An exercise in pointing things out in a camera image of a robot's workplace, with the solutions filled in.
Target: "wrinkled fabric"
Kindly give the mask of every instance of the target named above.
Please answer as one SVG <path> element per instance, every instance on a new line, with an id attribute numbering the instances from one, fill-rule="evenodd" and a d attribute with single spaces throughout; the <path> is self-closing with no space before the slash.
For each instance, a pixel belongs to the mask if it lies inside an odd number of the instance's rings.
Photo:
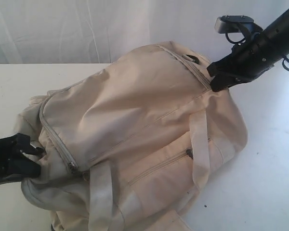
<path id="1" fill-rule="evenodd" d="M 56 230 L 189 230 L 178 217 L 247 142 L 208 65 L 174 42 L 148 45 L 33 98 L 15 126 L 45 149 L 41 176 L 22 182 L 26 199 L 52 211 Z"/>

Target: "robotic claw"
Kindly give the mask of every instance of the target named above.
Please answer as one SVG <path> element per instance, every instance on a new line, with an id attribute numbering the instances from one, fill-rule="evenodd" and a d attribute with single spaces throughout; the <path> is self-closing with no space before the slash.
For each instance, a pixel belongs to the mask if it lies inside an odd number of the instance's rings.
<path id="1" fill-rule="evenodd" d="M 289 71 L 289 9 L 271 23 L 265 30 L 247 16 L 223 16 L 217 19 L 215 29 L 226 34 L 234 44 L 231 54 L 208 67 L 214 79 L 210 85 L 213 91 L 221 91 L 241 83 L 248 83 L 277 61 L 284 59 L 283 66 Z M 241 41 L 232 41 L 228 34 L 242 33 Z M 30 144 L 30 137 L 16 134 L 0 139 L 0 184 L 37 178 L 40 165 L 24 154 L 40 155 L 44 151 Z"/>

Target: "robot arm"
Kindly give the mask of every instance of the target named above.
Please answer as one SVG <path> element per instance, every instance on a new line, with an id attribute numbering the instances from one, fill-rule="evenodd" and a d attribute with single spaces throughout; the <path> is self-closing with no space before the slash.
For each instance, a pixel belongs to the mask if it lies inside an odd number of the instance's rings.
<path id="1" fill-rule="evenodd" d="M 289 71 L 286 66 L 286 62 L 289 63 L 289 9 L 265 30 L 249 17 L 228 15 L 217 19 L 215 29 L 226 34 L 234 46 L 230 55 L 208 67 L 210 76 L 214 77 L 211 82 L 213 91 L 251 82 L 282 58 L 284 68 Z M 228 33 L 237 32 L 241 32 L 244 39 L 231 41 Z"/>

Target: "canvas bag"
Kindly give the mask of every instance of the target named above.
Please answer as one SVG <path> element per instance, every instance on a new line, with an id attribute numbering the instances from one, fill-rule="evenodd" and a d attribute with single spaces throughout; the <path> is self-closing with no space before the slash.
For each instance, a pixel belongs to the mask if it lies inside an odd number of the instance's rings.
<path id="1" fill-rule="evenodd" d="M 31 99 L 15 132 L 45 153 L 41 176 L 22 182 L 26 199 L 51 211 L 56 231 L 190 230 L 180 215 L 247 142 L 208 65 L 174 42 L 148 45 Z"/>

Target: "beige bag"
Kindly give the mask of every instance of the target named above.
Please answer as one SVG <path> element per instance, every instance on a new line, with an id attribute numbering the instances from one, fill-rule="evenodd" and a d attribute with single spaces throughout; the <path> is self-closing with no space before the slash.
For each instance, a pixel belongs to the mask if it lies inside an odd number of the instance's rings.
<path id="1" fill-rule="evenodd" d="M 52 211 L 56 231 L 190 230 L 179 216 L 247 142 L 208 64 L 173 42 L 149 45 L 33 98 L 15 127 L 45 149 L 40 178 L 22 182 L 27 200 Z"/>

